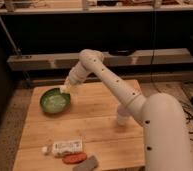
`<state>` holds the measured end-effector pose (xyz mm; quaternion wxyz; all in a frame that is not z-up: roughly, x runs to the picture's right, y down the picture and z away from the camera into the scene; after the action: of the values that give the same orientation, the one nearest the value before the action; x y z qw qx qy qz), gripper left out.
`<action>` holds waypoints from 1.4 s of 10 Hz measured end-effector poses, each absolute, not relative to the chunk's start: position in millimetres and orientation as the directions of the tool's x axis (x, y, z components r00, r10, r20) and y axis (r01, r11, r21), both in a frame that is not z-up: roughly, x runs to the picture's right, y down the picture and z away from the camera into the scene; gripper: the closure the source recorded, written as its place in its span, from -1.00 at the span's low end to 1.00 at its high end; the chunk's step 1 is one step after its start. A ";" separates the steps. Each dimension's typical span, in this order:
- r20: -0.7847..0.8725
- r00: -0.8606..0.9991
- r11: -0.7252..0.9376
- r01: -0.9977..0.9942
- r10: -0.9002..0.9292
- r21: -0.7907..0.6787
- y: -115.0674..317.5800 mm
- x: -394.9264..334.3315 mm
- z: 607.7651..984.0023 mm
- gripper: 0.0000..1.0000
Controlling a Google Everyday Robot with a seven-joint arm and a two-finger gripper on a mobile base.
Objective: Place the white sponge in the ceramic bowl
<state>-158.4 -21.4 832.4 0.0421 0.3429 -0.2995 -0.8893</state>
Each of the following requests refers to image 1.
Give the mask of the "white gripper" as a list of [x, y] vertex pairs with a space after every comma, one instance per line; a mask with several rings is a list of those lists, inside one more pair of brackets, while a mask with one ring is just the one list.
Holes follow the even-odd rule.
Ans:
[[61, 85], [59, 87], [60, 93], [67, 93], [67, 87], [72, 88], [73, 86], [76, 86], [76, 85], [77, 85], [76, 76], [75, 75], [68, 75], [65, 82], [64, 82], [64, 85]]

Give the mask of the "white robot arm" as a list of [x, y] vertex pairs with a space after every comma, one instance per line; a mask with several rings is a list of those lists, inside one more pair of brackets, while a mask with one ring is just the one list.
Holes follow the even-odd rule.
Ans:
[[167, 93], [145, 97], [109, 70], [103, 60], [100, 51], [82, 50], [61, 86], [62, 92], [70, 92], [94, 73], [143, 127], [146, 171], [193, 171], [190, 138], [180, 102]]

